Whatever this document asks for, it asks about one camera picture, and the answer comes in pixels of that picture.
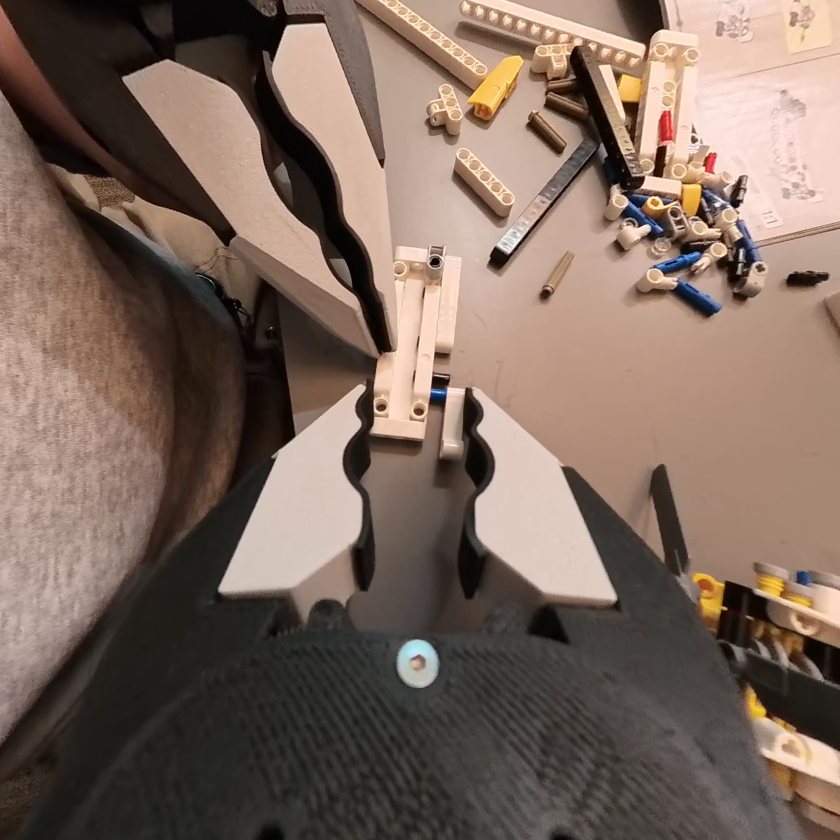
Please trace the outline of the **lego helicopter model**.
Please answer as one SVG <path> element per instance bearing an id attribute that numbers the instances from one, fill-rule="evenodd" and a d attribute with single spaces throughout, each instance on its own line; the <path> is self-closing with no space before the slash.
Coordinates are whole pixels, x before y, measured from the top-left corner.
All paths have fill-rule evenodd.
<path id="1" fill-rule="evenodd" d="M 755 563 L 747 586 L 692 572 L 665 465 L 649 496 L 665 565 L 738 681 L 760 757 L 797 815 L 838 836 L 838 575 Z"/>

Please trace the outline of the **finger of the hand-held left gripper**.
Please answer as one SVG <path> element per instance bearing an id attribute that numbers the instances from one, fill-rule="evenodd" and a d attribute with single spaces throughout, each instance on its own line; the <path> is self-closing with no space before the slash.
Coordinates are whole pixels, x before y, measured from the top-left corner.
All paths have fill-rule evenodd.
<path id="1" fill-rule="evenodd" d="M 235 90 L 169 59 L 122 81 L 233 228 L 231 252 L 338 339 L 378 357 L 360 300 L 280 199 Z"/>
<path id="2" fill-rule="evenodd" d="M 396 344 L 397 305 L 385 172 L 326 22 L 290 22 L 262 54 L 261 117 L 309 179 L 326 239 L 350 273 L 337 280 L 360 306 L 373 352 Z"/>

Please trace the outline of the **white lego panel assembly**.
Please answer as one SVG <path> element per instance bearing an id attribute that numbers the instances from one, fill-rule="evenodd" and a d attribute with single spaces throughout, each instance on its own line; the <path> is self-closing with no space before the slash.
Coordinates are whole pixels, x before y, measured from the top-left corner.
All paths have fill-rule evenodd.
<path id="1" fill-rule="evenodd" d="M 374 436 L 424 440 L 434 365 L 455 345 L 461 259 L 445 245 L 395 248 L 396 344 L 377 361 Z"/>

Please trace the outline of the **thin black lego beam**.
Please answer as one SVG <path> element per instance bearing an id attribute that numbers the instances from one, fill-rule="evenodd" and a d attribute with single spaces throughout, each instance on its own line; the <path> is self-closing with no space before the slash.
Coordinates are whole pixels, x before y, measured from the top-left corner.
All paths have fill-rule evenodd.
<path id="1" fill-rule="evenodd" d="M 490 252 L 488 266 L 503 268 L 517 254 L 549 211 L 566 194 L 585 168 L 592 163 L 598 143 L 582 140 L 548 180 L 543 189 L 532 199 L 518 219 L 509 227 Z"/>

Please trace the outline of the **yellow lego panel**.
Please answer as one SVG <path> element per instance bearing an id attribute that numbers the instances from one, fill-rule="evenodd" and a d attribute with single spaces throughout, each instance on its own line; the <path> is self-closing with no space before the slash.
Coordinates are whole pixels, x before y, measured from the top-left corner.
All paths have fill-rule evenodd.
<path id="1" fill-rule="evenodd" d="M 487 122 L 495 116 L 517 86 L 522 66 L 520 56 L 507 56 L 487 74 L 468 99 L 477 119 Z"/>

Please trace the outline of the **open instruction booklet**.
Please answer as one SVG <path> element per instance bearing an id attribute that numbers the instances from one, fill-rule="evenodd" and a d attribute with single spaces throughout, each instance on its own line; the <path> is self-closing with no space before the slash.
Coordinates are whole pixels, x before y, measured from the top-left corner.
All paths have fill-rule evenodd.
<path id="1" fill-rule="evenodd" d="M 747 175 L 760 243 L 838 230 L 839 2 L 667 1 L 699 40 L 696 126 L 717 169 Z"/>

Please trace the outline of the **white lego frame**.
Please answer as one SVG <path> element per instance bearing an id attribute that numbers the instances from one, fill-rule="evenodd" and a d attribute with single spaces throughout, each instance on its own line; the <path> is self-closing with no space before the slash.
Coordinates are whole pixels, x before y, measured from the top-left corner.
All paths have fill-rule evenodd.
<path id="1" fill-rule="evenodd" d="M 646 175 L 654 174 L 656 153 L 664 144 L 667 154 L 662 176 L 680 182 L 688 176 L 699 43 L 697 35 L 667 29 L 650 40 L 634 139 Z"/>

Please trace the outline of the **thick black lego beam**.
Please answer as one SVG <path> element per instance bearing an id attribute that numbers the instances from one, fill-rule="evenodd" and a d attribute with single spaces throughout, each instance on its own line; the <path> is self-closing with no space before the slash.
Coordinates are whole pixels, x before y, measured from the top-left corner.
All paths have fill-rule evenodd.
<path id="1" fill-rule="evenodd" d="M 595 59 L 588 46 L 576 46 L 570 64 L 604 147 L 606 159 L 625 191 L 639 189 L 645 178 L 634 142 L 625 125 L 614 71 Z"/>

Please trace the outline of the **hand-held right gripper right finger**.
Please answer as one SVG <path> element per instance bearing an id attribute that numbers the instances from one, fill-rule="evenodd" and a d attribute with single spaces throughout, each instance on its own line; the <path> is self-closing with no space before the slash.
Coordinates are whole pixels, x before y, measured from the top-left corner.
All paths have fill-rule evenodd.
<path id="1" fill-rule="evenodd" d="M 561 462 L 478 388 L 466 390 L 457 626 L 496 606 L 613 609 L 618 596 Z"/>

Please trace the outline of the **long white lego beam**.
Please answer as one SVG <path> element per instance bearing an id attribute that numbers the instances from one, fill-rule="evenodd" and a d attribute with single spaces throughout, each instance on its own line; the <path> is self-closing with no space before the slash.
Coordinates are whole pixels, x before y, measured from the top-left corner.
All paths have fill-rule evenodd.
<path id="1" fill-rule="evenodd" d="M 643 69 L 647 59 L 642 43 L 518 3 L 462 1 L 458 10 L 471 25 L 534 46 L 586 48 L 600 63 L 623 72 Z"/>
<path id="2" fill-rule="evenodd" d="M 487 65 L 404 2 L 357 1 L 356 4 L 419 49 L 435 64 L 446 69 L 471 91 L 487 78 Z"/>

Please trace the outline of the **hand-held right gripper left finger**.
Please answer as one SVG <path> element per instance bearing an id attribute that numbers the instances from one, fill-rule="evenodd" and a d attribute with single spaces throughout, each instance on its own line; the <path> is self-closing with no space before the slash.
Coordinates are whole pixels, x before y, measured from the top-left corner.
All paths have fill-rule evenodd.
<path id="1" fill-rule="evenodd" d="M 371 500 L 372 385 L 357 385 L 279 449 L 217 593 L 279 598 L 304 619 L 320 601 L 346 605 L 375 575 Z"/>

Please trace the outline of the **pile of small lego pieces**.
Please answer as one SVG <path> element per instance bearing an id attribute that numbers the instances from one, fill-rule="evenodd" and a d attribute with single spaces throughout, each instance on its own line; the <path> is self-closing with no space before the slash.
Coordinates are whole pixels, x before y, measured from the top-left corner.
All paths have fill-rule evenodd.
<path id="1" fill-rule="evenodd" d="M 740 212 L 748 180 L 720 168 L 717 151 L 699 140 L 668 180 L 667 151 L 659 145 L 654 173 L 636 189 L 621 183 L 617 163 L 602 154 L 609 186 L 603 216 L 616 226 L 620 253 L 645 247 L 652 260 L 633 284 L 636 297 L 677 298 L 710 318 L 722 305 L 699 287 L 705 275 L 723 272 L 736 301 L 748 301 L 763 291 L 770 273 Z"/>

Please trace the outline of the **short white lego beam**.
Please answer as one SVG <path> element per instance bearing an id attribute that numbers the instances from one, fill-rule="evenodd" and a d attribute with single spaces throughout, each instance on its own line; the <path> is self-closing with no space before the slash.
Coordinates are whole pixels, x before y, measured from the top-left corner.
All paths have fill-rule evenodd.
<path id="1" fill-rule="evenodd" d="M 460 147 L 455 153 L 454 174 L 499 217 L 509 217 L 513 192 L 488 169 L 474 152 Z"/>

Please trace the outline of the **small white lego liftarm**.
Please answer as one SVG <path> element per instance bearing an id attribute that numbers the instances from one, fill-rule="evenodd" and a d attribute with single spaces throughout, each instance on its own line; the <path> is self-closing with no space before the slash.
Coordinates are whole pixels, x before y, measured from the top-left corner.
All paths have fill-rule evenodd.
<path id="1" fill-rule="evenodd" d="M 441 405 L 443 421 L 438 458 L 443 461 L 460 461 L 465 454 L 465 408 L 470 388 L 433 385 L 430 402 Z"/>

